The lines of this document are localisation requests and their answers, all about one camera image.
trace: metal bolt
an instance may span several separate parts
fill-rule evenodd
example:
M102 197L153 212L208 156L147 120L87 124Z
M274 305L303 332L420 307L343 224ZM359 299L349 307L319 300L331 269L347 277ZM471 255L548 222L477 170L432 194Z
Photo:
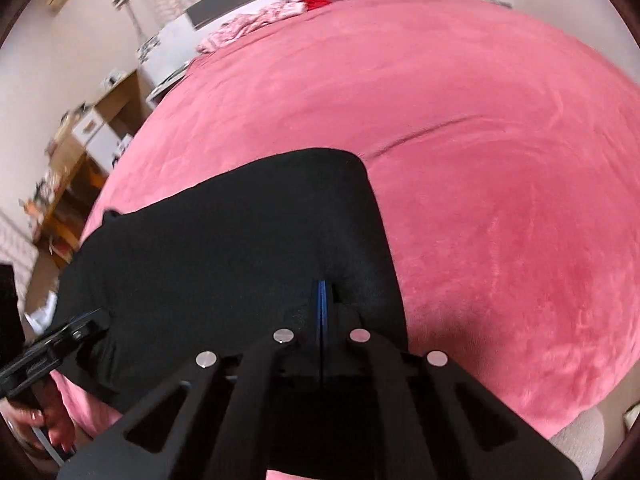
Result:
M371 339L371 334L368 330L364 330L363 328L355 328L354 330L351 330L349 338L356 343L366 343Z
M431 366L441 367L447 364L448 361L449 358L447 357L447 355L440 350L434 350L433 352L429 352L427 354L427 362Z
M218 356L213 352L201 352L196 357L196 364L201 368L209 368L216 364Z
M293 332L288 328L281 328L273 333L273 338L278 343L288 343L293 340Z

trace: black metal frame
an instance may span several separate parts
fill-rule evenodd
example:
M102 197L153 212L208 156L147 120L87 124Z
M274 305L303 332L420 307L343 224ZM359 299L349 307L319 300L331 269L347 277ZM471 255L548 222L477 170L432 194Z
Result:
M46 341L71 351L97 333L87 327L104 328L87 322L101 315ZM446 355L397 350L362 327L357 306L335 304L327 282L313 285L306 315L298 333L278 330L240 356L207 352L187 363L58 479L262 480L269 468L324 480L581 478ZM50 361L47 344L27 354L0 370L12 392L49 372L32 366L34 355Z

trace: white drawer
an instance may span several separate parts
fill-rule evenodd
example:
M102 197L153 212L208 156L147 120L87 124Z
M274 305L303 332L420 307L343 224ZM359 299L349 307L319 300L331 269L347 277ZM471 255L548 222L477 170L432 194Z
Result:
M113 171L113 156L118 149L120 137L104 124L86 146L86 152L107 174Z
M73 136L80 141L80 144L86 146L103 124L104 119L100 114L95 110L91 110L74 126L72 130Z

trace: black clothing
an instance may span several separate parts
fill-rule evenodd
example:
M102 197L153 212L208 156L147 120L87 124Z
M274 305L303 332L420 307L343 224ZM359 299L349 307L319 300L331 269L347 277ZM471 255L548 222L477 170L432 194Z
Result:
M232 355L295 329L287 311L306 308L317 279L406 349L382 220L350 153L271 156L108 216L62 274L54 324L109 311L107 335L60 371L121 412L199 352Z

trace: finger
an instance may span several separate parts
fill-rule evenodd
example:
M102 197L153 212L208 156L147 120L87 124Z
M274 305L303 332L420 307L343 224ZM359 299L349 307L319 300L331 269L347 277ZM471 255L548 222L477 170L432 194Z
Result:
M41 400L45 406L44 415L51 444L62 446L65 451L70 450L76 439L76 428L53 381L44 384Z
M53 447L61 447L64 451L69 452L76 440L76 430L68 426L56 426L49 430L49 441Z
M14 424L25 424L32 428L40 428L45 423L45 416L40 410L16 403L10 404L8 416Z
M39 446L38 439L31 431L31 427L34 423L34 420L31 418L30 412L33 411L27 406L19 403L19 402L9 402L8 400L0 400L0 413L6 419L9 426L12 428L12 431L15 435L22 441L28 442L34 447L39 449L42 446ZM41 426L41 423L44 423L42 416L40 420L36 416L36 421L39 424L36 426Z

